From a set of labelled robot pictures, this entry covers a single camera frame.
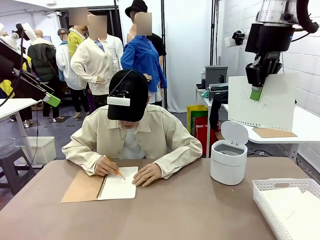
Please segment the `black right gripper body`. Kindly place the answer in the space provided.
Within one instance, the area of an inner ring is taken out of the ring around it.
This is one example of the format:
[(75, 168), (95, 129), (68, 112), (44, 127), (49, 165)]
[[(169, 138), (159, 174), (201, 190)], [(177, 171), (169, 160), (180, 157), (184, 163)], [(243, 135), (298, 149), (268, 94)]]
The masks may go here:
[(270, 52), (285, 52), (290, 47), (294, 31), (293, 27), (253, 23), (245, 51), (254, 53), (258, 57)]

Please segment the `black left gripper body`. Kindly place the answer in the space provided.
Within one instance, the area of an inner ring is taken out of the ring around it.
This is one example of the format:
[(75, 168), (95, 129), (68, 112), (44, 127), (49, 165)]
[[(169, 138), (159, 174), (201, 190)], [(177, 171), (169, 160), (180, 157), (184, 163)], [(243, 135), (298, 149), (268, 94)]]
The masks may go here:
[(14, 81), (21, 70), (21, 51), (12, 50), (8, 46), (0, 47), (0, 82)]

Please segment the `person right hand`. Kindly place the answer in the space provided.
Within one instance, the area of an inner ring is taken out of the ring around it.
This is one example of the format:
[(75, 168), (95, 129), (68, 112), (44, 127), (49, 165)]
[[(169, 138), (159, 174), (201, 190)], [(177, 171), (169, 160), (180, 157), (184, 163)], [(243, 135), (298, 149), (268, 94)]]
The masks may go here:
[(99, 176), (117, 175), (119, 167), (115, 162), (100, 157), (94, 167), (94, 173)]

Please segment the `person left hand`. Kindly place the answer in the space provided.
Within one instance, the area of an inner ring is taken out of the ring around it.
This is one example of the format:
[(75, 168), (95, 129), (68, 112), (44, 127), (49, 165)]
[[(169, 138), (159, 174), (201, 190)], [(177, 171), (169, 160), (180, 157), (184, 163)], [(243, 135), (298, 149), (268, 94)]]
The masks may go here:
[(150, 163), (141, 168), (133, 177), (132, 184), (142, 188), (149, 186), (162, 177), (162, 170), (156, 163)]

